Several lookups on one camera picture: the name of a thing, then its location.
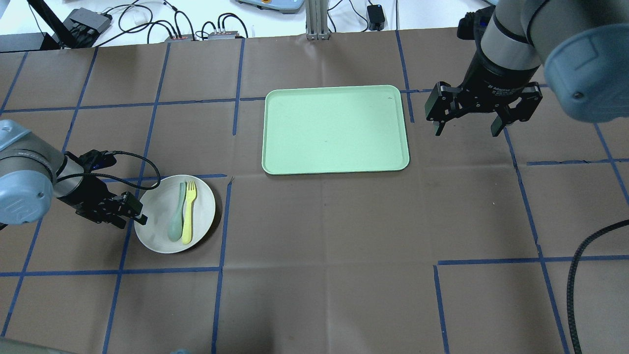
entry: green spoon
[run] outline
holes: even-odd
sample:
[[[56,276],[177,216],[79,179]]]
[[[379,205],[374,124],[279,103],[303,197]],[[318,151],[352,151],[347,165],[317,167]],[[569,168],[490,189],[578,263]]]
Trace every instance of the green spoon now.
[[[181,238],[184,228],[182,212],[184,210],[184,199],[186,197],[186,184],[179,183],[179,202],[177,202],[177,210],[172,214],[170,226],[168,227],[168,238],[175,242]]]

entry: fork handle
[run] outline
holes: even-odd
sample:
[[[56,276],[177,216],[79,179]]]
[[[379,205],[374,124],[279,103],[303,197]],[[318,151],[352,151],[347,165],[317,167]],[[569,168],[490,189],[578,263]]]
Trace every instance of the fork handle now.
[[[181,235],[181,241],[189,244],[192,241],[192,203],[186,203],[186,214],[184,216],[184,231]]]

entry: metal post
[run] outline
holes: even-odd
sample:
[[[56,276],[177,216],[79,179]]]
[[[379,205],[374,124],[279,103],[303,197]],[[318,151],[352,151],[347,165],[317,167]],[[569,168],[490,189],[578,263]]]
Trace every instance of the metal post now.
[[[306,0],[306,38],[329,39],[328,0]]]

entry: white background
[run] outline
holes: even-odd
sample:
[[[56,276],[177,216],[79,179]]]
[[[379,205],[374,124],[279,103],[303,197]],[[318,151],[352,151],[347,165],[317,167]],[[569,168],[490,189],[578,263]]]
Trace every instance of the white background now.
[[[330,0],[330,7],[338,0]],[[46,3],[63,21],[75,8],[86,8],[100,12],[110,6],[130,3],[129,0],[46,0]],[[356,10],[364,17],[367,12],[367,0],[352,0]],[[395,29],[395,0],[372,0],[374,4],[381,4],[385,10],[387,19],[386,30]],[[286,35],[299,35],[306,33],[306,10],[305,6],[294,14],[282,14],[274,10],[260,10],[249,4],[239,4],[236,0],[171,0],[175,7],[185,12],[191,19],[195,30],[200,30],[205,21],[213,21],[221,13],[232,12],[237,14],[247,25],[250,37],[273,37]],[[164,6],[162,1],[146,0],[139,4],[148,6],[154,13],[153,20],[168,20],[173,22],[173,10]],[[465,16],[468,11],[487,6],[482,0],[399,0],[399,24],[400,30],[409,28],[439,28],[455,27],[459,19]],[[103,42],[108,38],[120,33],[118,29],[118,16],[120,12],[112,12],[114,21],[112,27],[107,29],[99,41]],[[365,21],[361,20],[353,11],[349,0],[334,10],[330,11],[339,32],[362,31]],[[123,28],[131,28],[148,20],[148,11],[137,8],[128,11],[122,21]],[[39,18],[39,24],[43,31],[52,34],[51,29]],[[178,16],[179,28],[182,33],[189,32],[189,25],[183,16]],[[225,26],[227,30],[238,30],[243,34],[241,25],[236,19],[229,19]],[[0,18],[0,35],[12,33],[32,33],[38,32],[35,19],[31,14],[26,0],[11,0],[6,11]],[[167,34],[165,30],[156,26],[151,35],[151,42],[163,42]],[[147,42],[146,31],[136,34],[123,35],[108,45],[139,44]]]

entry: brown table surface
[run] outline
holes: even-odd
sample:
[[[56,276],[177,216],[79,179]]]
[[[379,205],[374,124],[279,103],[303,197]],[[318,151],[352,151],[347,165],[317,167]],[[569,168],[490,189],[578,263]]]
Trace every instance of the brown table surface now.
[[[196,175],[220,211],[203,242],[164,255],[53,201],[0,232],[2,335],[76,353],[569,353],[569,261],[628,215],[629,122],[571,120],[544,86],[530,122],[498,138],[493,115],[434,137],[430,89],[458,85],[474,53],[455,32],[0,55],[2,119],[75,154],[125,150]],[[370,84],[400,89],[406,169],[263,172],[268,92]],[[108,173],[154,183],[119,160]],[[626,234],[579,267],[586,353],[629,348]]]

